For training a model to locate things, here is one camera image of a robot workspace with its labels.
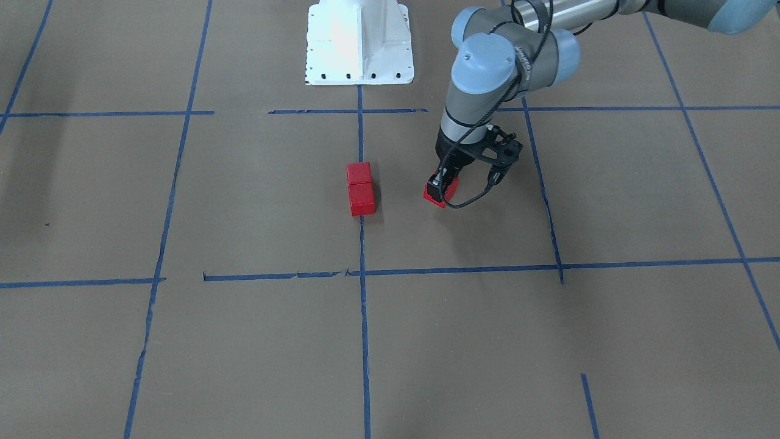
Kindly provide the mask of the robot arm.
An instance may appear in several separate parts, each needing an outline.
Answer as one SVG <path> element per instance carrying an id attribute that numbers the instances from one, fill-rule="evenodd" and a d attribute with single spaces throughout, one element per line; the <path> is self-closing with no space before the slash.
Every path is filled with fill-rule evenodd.
<path id="1" fill-rule="evenodd" d="M 739 34 L 767 16 L 774 1 L 512 1 L 469 7 L 452 23 L 458 53 L 436 142 L 439 158 L 424 191 L 452 206 L 460 172 L 490 164 L 485 191 L 501 183 L 523 146 L 491 122 L 498 108 L 568 80 L 578 69 L 579 32 L 613 16 L 651 12 L 719 34 Z"/>

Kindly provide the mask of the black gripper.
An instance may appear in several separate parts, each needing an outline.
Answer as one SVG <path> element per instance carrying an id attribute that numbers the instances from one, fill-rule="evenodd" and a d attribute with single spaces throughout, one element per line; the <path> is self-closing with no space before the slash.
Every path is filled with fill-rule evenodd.
<path id="1" fill-rule="evenodd" d="M 434 184 L 439 187 L 441 195 L 445 194 L 446 187 L 458 177 L 466 166 L 475 162 L 475 158 L 455 147 L 455 142 L 446 135 L 438 135 L 435 150 L 439 158 Z"/>

